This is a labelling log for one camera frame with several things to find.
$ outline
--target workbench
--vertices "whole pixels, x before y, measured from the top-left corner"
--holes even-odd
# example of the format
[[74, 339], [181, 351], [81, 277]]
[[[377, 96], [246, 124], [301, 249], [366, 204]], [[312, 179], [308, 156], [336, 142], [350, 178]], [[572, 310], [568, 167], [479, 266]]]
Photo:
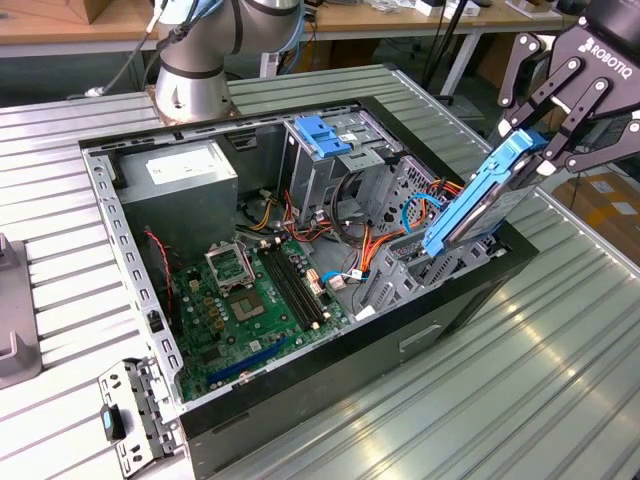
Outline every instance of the workbench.
[[[243, 113], [375, 95], [468, 178], [489, 150], [382, 66], [230, 83]], [[117, 479], [96, 377], [146, 347], [77, 147], [160, 126], [145, 94], [0, 110], [0, 230], [25, 240], [45, 370], [0, 390], [0, 478]], [[472, 322], [220, 479], [619, 478], [640, 466], [638, 268], [542, 190], [539, 250]], [[141, 478], [188, 479], [176, 457]]]
[[[317, 40], [353, 40], [359, 38], [428, 37], [438, 33], [440, 16], [426, 16], [412, 8], [402, 8], [396, 13], [382, 13], [370, 5], [358, 6], [323, 4], [318, 8]], [[566, 15], [555, 18], [531, 19], [505, 4], [505, 0], [493, 0], [489, 8], [481, 8], [476, 17], [461, 17], [455, 29], [456, 35], [464, 35], [464, 41], [456, 54], [453, 66], [440, 91], [441, 95], [453, 95], [471, 60], [480, 38], [488, 33], [555, 32], [564, 30], [576, 22]], [[447, 29], [449, 20], [443, 19], [440, 35]], [[303, 36], [311, 37], [307, 24]], [[273, 77], [277, 70], [277, 55], [263, 53], [260, 76]]]
[[[91, 25], [9, 12], [9, 18], [0, 20], [0, 58], [130, 51], [142, 37], [151, 15], [148, 0], [113, 0]], [[407, 8], [385, 14], [366, 4], [324, 4], [318, 9], [317, 20], [315, 38], [320, 41], [432, 36], [440, 17], [427, 17]], [[566, 16], [533, 20], [507, 7], [504, 0], [494, 0], [494, 5], [481, 9], [477, 17], [462, 17], [456, 34], [465, 35], [465, 40], [441, 93], [453, 94], [483, 34], [557, 31], [574, 22], [575, 18]], [[445, 18], [441, 32], [448, 23]], [[306, 23], [301, 41], [312, 35], [313, 28]], [[155, 49], [157, 40], [154, 31], [143, 49]], [[261, 77], [276, 75], [277, 58], [276, 54], [262, 55]]]

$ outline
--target red cable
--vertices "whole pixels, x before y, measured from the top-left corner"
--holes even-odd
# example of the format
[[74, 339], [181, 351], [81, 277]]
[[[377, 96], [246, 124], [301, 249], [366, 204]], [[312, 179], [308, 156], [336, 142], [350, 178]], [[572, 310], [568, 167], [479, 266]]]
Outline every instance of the red cable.
[[162, 255], [162, 261], [164, 263], [164, 273], [167, 276], [167, 291], [169, 295], [169, 300], [167, 302], [167, 308], [169, 310], [168, 315], [171, 315], [171, 297], [172, 297], [171, 277], [170, 277], [170, 270], [169, 270], [169, 261], [167, 260], [167, 252], [165, 251], [165, 247], [164, 245], [162, 245], [162, 242], [160, 242], [158, 237], [156, 237], [153, 233], [149, 232], [148, 230], [146, 230], [144, 233], [146, 233], [154, 242], [156, 242], [156, 245], [160, 249], [160, 254]]

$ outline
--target ram slot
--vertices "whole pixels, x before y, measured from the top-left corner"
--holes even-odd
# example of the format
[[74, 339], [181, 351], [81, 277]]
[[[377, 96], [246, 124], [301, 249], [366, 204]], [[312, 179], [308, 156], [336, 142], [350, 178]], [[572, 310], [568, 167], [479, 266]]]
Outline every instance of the ram slot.
[[280, 251], [263, 251], [258, 256], [271, 280], [303, 331], [313, 328], [313, 323], [323, 323], [324, 317], [318, 304], [300, 280], [298, 272]]

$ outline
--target slotted metal table surface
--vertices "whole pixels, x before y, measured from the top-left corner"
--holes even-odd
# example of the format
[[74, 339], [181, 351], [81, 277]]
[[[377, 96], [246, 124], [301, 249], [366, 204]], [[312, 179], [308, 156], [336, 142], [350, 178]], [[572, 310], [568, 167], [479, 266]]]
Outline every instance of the slotted metal table surface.
[[[243, 113], [375, 95], [463, 176], [488, 149], [382, 66], [231, 91]], [[0, 110], [0, 231], [27, 241], [45, 365], [0, 391], [2, 479], [120, 475], [95, 378], [145, 346], [76, 142], [159, 125], [144, 94]], [[541, 253], [469, 326], [218, 477], [630, 479], [640, 465], [636, 271], [552, 199], [527, 200], [510, 220]], [[178, 457], [144, 477], [189, 478], [188, 464]]]

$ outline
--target blue drive bay latch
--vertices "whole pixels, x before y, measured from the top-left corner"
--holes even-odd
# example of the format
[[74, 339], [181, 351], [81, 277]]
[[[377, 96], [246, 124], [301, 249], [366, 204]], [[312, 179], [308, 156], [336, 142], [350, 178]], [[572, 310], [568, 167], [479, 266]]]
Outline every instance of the blue drive bay latch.
[[352, 150], [351, 145], [338, 138], [335, 127], [325, 123], [318, 115], [296, 118], [296, 126], [322, 158], [342, 155]]

